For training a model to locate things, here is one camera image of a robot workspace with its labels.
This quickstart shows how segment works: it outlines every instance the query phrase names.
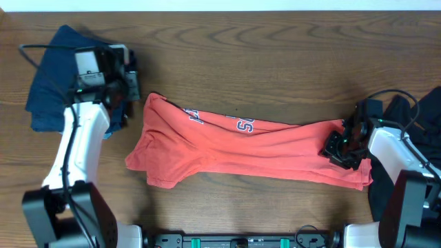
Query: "black cloth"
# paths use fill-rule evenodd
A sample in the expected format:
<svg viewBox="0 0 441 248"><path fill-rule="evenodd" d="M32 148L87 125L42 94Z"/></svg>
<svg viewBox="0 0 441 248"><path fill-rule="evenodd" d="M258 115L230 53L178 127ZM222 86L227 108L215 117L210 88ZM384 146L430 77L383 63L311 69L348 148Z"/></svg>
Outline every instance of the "black cloth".
<svg viewBox="0 0 441 248"><path fill-rule="evenodd" d="M407 133L412 143L433 166L441 169L441 87L422 98L419 105L420 116L416 121L419 127L412 125ZM383 119L401 123L404 127L415 114L416 107L410 108L408 100L397 95L384 112ZM373 182L369 186L369 204L373 221L380 221L392 195L393 183L379 161L373 159L371 165Z"/></svg>

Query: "wood grain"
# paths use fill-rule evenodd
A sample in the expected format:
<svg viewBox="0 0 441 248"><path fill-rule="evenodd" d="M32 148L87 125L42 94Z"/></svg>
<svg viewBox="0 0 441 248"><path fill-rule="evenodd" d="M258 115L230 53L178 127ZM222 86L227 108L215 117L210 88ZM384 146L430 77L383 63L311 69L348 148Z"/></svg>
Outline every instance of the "wood grain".
<svg viewBox="0 0 441 248"><path fill-rule="evenodd" d="M157 91L219 114L305 124L344 118L378 90L420 98L440 85L437 12L8 13L0 28L0 247L34 246L21 197L41 184L60 141L29 128L34 69L17 47L49 43L64 24L133 49L144 98ZM147 186L145 174L124 165L142 107L134 104L128 127L101 153L99 189L124 223L150 232L287 233L371 220L366 191L317 183L200 173L170 190Z"/></svg>

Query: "navy blue cloth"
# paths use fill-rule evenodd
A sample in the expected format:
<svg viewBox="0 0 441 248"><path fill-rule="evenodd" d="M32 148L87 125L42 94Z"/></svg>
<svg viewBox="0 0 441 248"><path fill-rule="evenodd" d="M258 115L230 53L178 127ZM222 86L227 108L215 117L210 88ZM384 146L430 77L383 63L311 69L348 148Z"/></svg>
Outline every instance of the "navy blue cloth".
<svg viewBox="0 0 441 248"><path fill-rule="evenodd" d="M50 45L67 45L83 48L107 44L83 37L68 25L63 25L58 29ZM78 69L73 50L47 49L41 60L40 67L64 92L67 93L70 88L77 86L76 75L78 74ZM110 126L106 134L121 129L125 105L126 102L122 102L118 108L112 111ZM25 109L32 113L31 128L34 131L63 131L65 106L62 97L41 71L37 71L35 74Z"/></svg>

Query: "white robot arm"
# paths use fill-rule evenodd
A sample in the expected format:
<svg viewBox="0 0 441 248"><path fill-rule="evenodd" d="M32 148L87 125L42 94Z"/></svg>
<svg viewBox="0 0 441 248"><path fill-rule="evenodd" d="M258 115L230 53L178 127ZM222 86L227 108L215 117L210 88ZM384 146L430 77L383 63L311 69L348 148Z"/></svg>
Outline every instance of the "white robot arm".
<svg viewBox="0 0 441 248"><path fill-rule="evenodd" d="M441 247L441 171L418 151L405 128L381 118L381 101L357 103L343 135L333 132L322 151L345 169L357 169L362 158L378 159L395 185L381 221L346 226L343 247Z"/></svg>

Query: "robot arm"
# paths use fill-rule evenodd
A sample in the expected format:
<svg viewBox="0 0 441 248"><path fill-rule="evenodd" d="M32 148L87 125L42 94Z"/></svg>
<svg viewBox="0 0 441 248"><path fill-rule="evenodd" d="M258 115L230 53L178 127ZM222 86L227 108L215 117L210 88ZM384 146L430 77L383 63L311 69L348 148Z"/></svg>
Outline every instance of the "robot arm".
<svg viewBox="0 0 441 248"><path fill-rule="evenodd" d="M40 190L26 192L22 208L38 247L88 247L78 220L58 219L69 207L63 191L61 168L68 143L68 190L95 247L142 247L136 225L118 223L96 184L102 140L110 113L121 100L139 97L136 80L127 78L128 50L124 45L81 48L75 51L79 88L70 92L74 113L64 111L65 127L54 165Z"/></svg>
<svg viewBox="0 0 441 248"><path fill-rule="evenodd" d="M441 247L441 171L416 149L402 126L382 119L382 103L365 99L332 132L321 154L345 169L378 159L394 190L380 222L348 225L344 247Z"/></svg>

